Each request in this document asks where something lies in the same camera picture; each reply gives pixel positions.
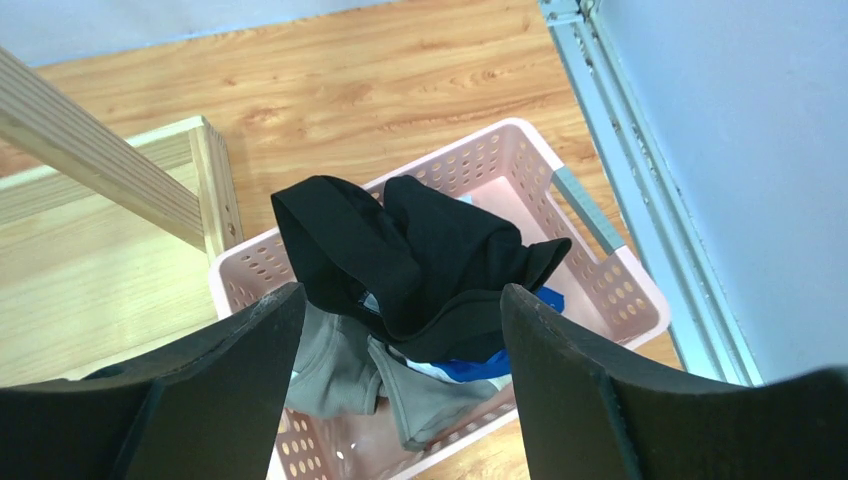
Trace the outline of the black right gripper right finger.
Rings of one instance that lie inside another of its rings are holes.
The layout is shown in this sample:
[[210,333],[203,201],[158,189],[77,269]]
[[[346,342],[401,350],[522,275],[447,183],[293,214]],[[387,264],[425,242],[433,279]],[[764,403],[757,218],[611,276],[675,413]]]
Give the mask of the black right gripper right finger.
[[559,315],[501,297],[534,479],[843,479],[847,370],[759,387],[680,371]]

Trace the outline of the blue white underwear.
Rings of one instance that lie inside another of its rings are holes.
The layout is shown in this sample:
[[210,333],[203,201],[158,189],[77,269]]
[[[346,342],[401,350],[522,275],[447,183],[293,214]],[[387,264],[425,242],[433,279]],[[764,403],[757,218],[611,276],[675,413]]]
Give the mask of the blue white underwear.
[[511,373],[503,338],[499,290],[470,290],[454,297],[413,339],[392,346],[412,370],[462,384]]

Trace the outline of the grey underwear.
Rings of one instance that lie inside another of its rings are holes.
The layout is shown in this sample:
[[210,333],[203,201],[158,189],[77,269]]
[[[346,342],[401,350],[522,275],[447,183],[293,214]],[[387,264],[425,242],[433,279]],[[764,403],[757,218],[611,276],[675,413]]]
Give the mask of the grey underwear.
[[443,369],[406,360],[356,321],[306,305],[285,406],[319,419],[373,415],[385,399],[400,445],[421,451],[510,382],[501,376],[461,381]]

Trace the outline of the black underwear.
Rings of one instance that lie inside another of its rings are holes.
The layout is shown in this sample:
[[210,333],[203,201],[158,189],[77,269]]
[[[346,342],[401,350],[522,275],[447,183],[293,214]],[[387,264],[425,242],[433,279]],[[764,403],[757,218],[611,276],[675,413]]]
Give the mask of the black underwear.
[[308,300],[391,347],[463,292],[537,291],[572,246],[568,238],[525,244],[513,223],[410,176],[389,179],[379,197],[313,176],[271,204]]

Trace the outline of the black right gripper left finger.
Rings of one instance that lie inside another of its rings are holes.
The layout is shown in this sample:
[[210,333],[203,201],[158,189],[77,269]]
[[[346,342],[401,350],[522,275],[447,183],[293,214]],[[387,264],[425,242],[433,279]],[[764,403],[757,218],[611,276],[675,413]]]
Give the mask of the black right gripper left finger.
[[5,479],[262,479],[306,310],[288,283],[80,380],[1,391]]

